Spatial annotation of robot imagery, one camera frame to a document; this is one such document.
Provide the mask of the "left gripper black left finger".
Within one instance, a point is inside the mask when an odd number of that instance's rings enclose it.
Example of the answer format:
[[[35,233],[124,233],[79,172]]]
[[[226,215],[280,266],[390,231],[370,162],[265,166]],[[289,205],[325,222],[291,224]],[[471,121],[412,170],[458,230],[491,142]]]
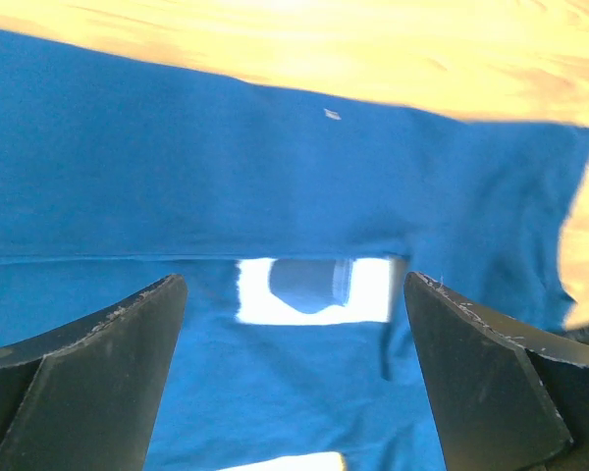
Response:
[[[0,470],[140,470],[187,303],[170,275],[0,347]]]

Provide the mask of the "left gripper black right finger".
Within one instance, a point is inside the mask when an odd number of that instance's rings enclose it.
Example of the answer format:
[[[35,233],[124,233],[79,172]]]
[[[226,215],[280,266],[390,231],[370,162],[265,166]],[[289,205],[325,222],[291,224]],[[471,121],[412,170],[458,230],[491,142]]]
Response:
[[[589,470],[589,344],[420,273],[403,292],[447,469]]]

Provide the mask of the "blue printed t shirt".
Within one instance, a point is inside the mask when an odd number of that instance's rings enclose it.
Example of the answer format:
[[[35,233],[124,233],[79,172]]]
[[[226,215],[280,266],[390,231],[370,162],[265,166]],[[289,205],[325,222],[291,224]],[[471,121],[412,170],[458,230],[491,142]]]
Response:
[[[546,330],[589,128],[462,122],[0,30],[0,346],[176,273],[187,314],[146,466],[334,451],[441,470],[406,311],[238,317],[257,258],[400,258]]]

